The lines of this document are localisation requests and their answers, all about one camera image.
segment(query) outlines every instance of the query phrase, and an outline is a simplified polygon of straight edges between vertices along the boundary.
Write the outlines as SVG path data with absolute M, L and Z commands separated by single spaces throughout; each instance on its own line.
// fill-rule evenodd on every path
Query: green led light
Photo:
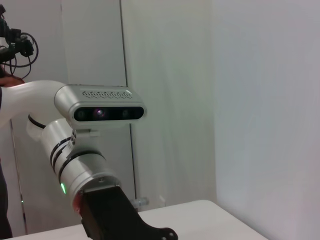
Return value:
M 63 193 L 66 194 L 66 188 L 65 188 L 65 185 L 63 183 L 61 183 L 61 188 L 62 188 Z

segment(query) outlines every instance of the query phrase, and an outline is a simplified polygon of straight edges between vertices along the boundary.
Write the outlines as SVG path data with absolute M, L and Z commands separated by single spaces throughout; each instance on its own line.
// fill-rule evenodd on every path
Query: silver cylindrical joint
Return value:
M 63 191 L 78 212 L 83 192 L 120 186 L 121 183 L 98 149 L 73 151 L 71 135 L 69 124 L 65 119 L 59 119 L 46 126 L 41 142 Z
M 60 183 L 64 185 L 76 211 L 81 193 L 120 185 L 116 174 L 100 154 L 80 155 L 70 161 L 60 173 Z

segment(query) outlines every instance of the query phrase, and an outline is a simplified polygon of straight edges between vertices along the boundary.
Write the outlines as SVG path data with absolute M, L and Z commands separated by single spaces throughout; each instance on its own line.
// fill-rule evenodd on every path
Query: black ring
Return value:
M 71 139 L 71 137 L 69 136 L 69 137 L 61 140 L 60 142 L 57 143 L 57 145 L 54 146 L 54 148 L 52 149 L 51 154 L 50 154 L 50 164 L 51 164 L 51 166 L 53 166 L 53 165 L 52 165 L 52 157 L 54 156 L 54 154 L 55 154 L 55 152 L 57 151 L 57 149 L 58 149 L 62 144 L 64 144 L 65 142 L 69 141 L 70 139 Z
M 33 125 L 36 125 L 37 127 L 41 128 L 41 129 L 44 129 L 44 128 L 46 127 L 46 125 L 43 125 L 43 124 L 41 124 L 40 122 L 37 122 L 36 120 L 34 120 L 34 119 L 30 116 L 30 114 L 29 114 L 29 116 L 28 116 L 28 119 L 29 119 L 29 121 L 30 121 Z
M 69 157 L 63 164 L 62 167 L 60 168 L 59 174 L 58 174 L 58 179 L 59 179 L 59 183 L 61 184 L 61 175 L 62 172 L 64 171 L 65 167 L 75 158 L 82 156 L 82 155 L 86 155 L 86 154 L 97 154 L 100 155 L 101 157 L 104 157 L 101 155 L 101 152 L 99 151 L 93 151 L 93 150 L 88 150 L 88 151 L 82 151 L 82 152 L 78 152 L 74 155 L 72 155 L 71 157 Z
M 58 160 L 58 157 L 60 156 L 60 154 L 62 153 L 62 151 L 65 149 L 67 145 L 64 145 L 57 153 L 56 155 L 54 156 L 54 159 L 53 159 L 53 162 L 52 162 L 52 168 L 53 168 L 53 171 L 54 173 L 56 173 L 56 162 Z

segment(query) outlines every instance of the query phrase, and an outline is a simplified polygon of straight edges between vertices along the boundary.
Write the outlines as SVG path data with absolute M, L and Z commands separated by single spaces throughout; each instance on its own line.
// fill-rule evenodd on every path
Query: camera lens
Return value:
M 84 111 L 78 111 L 76 115 L 79 120 L 83 120 L 86 117 L 86 113 Z
M 97 108 L 93 111 L 93 116 L 95 119 L 104 119 L 107 116 L 106 110 Z
M 122 112 L 122 117 L 123 117 L 123 119 L 128 119 L 129 117 L 130 117 L 130 112 L 129 112 L 129 110 L 123 110 L 123 112 Z

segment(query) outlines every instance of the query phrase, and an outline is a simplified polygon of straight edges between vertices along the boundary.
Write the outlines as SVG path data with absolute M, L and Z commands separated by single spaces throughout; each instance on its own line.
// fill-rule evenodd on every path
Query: depth camera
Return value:
M 145 113 L 139 106 L 133 107 L 80 107 L 74 112 L 78 122 L 138 120 Z

